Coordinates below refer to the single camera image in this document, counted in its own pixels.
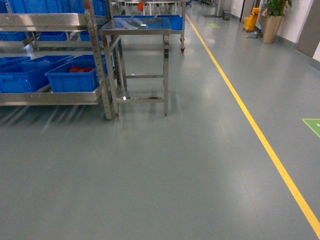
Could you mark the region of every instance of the door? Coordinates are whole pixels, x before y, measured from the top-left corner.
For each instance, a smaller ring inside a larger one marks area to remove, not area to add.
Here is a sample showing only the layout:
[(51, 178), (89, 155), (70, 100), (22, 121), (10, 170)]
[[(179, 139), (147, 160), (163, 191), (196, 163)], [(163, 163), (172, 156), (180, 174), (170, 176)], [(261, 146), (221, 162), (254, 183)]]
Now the door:
[(320, 0), (314, 0), (306, 18), (296, 49), (310, 57), (316, 52), (320, 42)]
[(250, 17), (251, 10), (255, 0), (244, 0), (242, 6), (242, 12), (240, 16), (240, 22), (244, 23), (245, 18)]

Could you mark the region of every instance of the green leaves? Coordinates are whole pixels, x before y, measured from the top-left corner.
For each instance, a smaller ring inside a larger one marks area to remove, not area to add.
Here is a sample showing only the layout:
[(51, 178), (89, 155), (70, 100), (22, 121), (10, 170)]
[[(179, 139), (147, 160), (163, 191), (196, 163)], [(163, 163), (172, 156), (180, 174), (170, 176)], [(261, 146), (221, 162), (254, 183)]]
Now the green leaves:
[(267, 15), (284, 16), (287, 4), (292, 7), (292, 0), (267, 0), (262, 6), (261, 12), (267, 9)]

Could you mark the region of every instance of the plant pot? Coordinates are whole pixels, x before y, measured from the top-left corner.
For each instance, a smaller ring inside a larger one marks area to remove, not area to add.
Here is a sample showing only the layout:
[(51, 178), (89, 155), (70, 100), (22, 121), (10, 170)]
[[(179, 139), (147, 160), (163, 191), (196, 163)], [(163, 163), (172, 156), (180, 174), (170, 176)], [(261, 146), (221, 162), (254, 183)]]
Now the plant pot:
[(267, 18), (262, 38), (264, 44), (273, 44), (275, 42), (282, 19), (284, 19), (284, 16), (269, 16)]

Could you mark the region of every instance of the red item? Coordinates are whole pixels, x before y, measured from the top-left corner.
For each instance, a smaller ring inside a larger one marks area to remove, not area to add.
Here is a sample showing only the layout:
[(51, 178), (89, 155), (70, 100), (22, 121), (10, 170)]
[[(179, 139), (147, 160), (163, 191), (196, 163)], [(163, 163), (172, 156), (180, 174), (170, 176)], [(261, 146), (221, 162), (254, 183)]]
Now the red item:
[(91, 72), (94, 67), (79, 67), (79, 66), (72, 66), (69, 70), (69, 73), (88, 73)]
[(144, 10), (144, 6), (145, 6), (145, 2), (144, 1), (140, 1), (138, 3), (137, 9), (142, 12)]

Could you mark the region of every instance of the gray vinyl floor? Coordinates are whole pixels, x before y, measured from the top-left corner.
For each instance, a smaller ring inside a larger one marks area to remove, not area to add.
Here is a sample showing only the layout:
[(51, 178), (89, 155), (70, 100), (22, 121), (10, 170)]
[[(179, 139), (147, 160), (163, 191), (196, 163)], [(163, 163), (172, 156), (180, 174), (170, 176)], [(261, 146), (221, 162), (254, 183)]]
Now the gray vinyl floor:
[[(319, 218), (320, 139), (302, 119), (320, 118), (320, 72), (283, 44), (246, 38), (235, 19), (202, 16), (211, 11), (193, 4), (187, 14)], [(167, 117), (161, 103), (120, 105), (112, 121), (101, 104), (0, 107), (1, 240), (317, 239), (188, 21), (185, 29), (184, 55), (170, 38)], [(128, 73), (161, 72), (160, 36), (122, 44)], [(161, 94), (161, 80), (132, 81), (130, 96)]]

